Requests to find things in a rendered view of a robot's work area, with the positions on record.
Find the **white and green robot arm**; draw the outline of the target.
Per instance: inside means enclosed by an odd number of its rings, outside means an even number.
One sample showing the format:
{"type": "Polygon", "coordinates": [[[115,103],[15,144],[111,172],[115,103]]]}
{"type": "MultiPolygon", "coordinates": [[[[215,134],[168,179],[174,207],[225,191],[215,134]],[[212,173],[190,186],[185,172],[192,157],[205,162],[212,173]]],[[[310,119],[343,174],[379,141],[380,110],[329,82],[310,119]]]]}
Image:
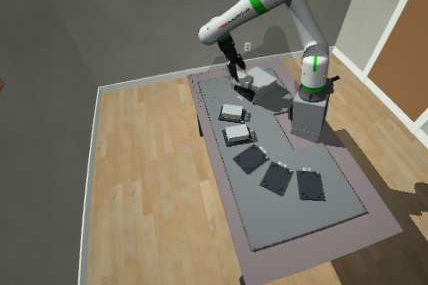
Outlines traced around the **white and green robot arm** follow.
{"type": "Polygon", "coordinates": [[[306,51],[302,57],[299,97],[306,102],[320,102],[327,94],[334,93],[333,81],[340,77],[327,78],[329,45],[306,0],[240,0],[226,13],[212,18],[204,25],[199,31],[199,39],[205,45],[217,42],[222,52],[227,51],[235,45],[230,35],[231,30],[283,3],[295,24],[304,52],[306,51]]]}

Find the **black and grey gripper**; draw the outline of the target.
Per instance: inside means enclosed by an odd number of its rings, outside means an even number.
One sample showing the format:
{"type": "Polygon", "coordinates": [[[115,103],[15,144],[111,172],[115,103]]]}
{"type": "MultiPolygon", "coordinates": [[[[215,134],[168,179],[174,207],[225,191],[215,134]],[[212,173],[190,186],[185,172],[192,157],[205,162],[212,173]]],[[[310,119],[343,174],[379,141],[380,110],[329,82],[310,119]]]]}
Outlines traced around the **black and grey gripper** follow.
{"type": "Polygon", "coordinates": [[[236,51],[235,47],[232,47],[231,49],[229,49],[227,51],[224,51],[223,53],[224,53],[225,57],[228,59],[227,67],[228,67],[228,69],[230,71],[231,77],[235,78],[238,86],[242,86],[242,83],[241,83],[241,81],[240,81],[240,79],[239,79],[239,77],[237,75],[237,70],[236,70],[236,64],[237,64],[241,68],[242,73],[247,74],[247,72],[245,70],[246,69],[246,65],[245,65],[243,59],[241,58],[241,55],[237,54],[237,51],[236,51]],[[237,55],[235,55],[235,54],[237,54],[237,55]],[[232,56],[234,56],[234,57],[232,57],[232,56]]]}

